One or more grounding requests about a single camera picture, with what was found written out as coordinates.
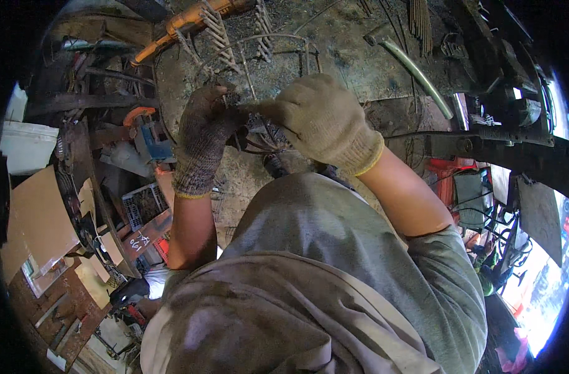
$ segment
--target metal frame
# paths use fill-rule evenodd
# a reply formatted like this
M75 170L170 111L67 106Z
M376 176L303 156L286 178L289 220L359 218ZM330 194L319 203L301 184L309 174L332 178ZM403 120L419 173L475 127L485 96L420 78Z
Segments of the metal frame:
M553 137L554 147L521 143L507 146L505 141L486 140L475 135L445 136L429 132L424 136L426 156L448 159L466 157L489 162L526 174L569 198L569 141Z
M243 69L245 71L245 77L247 79L247 83L248 83L249 88L251 90L251 95L253 96L254 100L257 100L258 97L255 93L255 89L253 88L253 81L251 80L251 75L249 74L249 68L247 67L247 60L245 59L245 48L243 47L243 43L245 41L249 41L249 40L261 39L261 38L272 38L272 37L293 38L293 39L301 40L304 42L305 73L306 74L309 74L309 71L310 71L310 45L311 45L315 50L314 55L316 56L316 65L318 66L318 72L320 72L320 73L322 72L322 66L320 65L320 59L318 57L320 54L320 51L318 50L316 45L314 43L310 42L307 38L303 38L302 36L293 35L293 34L260 34L260 35L253 35L253 36L248 36L247 38L239 39L239 40L237 40L237 41L235 41L235 42L233 42L227 46L224 46L224 48L221 48L221 49L217 50L216 52L214 52L214 54L212 56L208 57L198 67L197 71L195 72L195 75L193 77L195 86L199 88L203 85L199 81L199 74L203 70L204 66L211 63L212 60L219 57L221 55L221 53L226 51L227 49L230 49L233 46L238 46L239 47L239 53L241 54L241 59L243 61Z

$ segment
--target scrap metal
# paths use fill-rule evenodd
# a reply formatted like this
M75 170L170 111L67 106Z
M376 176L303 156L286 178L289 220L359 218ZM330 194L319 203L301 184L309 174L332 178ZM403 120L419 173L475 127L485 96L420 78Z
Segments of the scrap metal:
M201 57L197 54L197 52L195 52L195 49L193 48L193 41L191 40L191 34L187 34L187 37L185 38L183 33L180 32L178 29L175 29L175 33L179 38L180 45L183 48L183 50L187 53L187 55L193 58L193 62L197 66L201 66L203 62L201 60ZM204 71L209 75L214 75L214 69L211 66L207 65L204 66Z
M119 108L132 107L158 108L159 101L150 98L138 98L133 95L121 94L73 94L58 93L46 101L27 103L26 117L40 116L41 114L69 111L85 108Z
M170 230L172 220L170 209L166 209L142 228L127 236L121 245L125 250L125 261L131 263L149 247L153 247L154 242Z

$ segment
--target cardboard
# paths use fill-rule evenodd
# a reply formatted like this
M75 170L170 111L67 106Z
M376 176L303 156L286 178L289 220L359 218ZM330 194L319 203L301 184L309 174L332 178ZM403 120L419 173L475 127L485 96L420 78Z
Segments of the cardboard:
M81 217L85 217L87 212L91 212L91 218L94 221L94 227L96 228L95 222L95 200L94 200L94 187L91 184L91 178L87 178L83 182L83 187L79 190L79 209L81 210Z
M11 191L8 242L0 250L10 283L31 254L41 273L73 249L79 238L64 208L54 167L40 170Z

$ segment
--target curved metal pipe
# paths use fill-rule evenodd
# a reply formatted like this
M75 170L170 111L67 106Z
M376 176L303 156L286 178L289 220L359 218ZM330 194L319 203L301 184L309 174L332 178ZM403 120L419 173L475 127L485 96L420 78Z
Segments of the curved metal pipe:
M426 93L432 97L434 102L438 105L438 108L440 108L440 111L442 112L444 118L447 120L453 118L453 112L451 111L451 108L448 107L443 96L438 92L436 87L434 87L432 82L430 82L430 79L426 77L420 68L417 67L415 62L413 62L409 56L403 52L403 50L393 41L390 36L385 36L381 41L378 42L378 44L386 48L395 57L397 57L401 63L405 65L407 70L411 72L415 79L417 79L417 81L422 84Z

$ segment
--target work glove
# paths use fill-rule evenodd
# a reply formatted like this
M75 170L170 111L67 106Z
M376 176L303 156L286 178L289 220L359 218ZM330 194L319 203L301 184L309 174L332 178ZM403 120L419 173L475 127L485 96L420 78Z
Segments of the work glove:
M355 96L327 74L295 79L256 110L280 126L302 155L353 175L370 170L385 147Z
M245 124L245 116L237 109L225 108L222 96L232 88L202 87L191 94L184 108L173 150L177 165L172 184L180 198L198 199L211 192L226 141Z

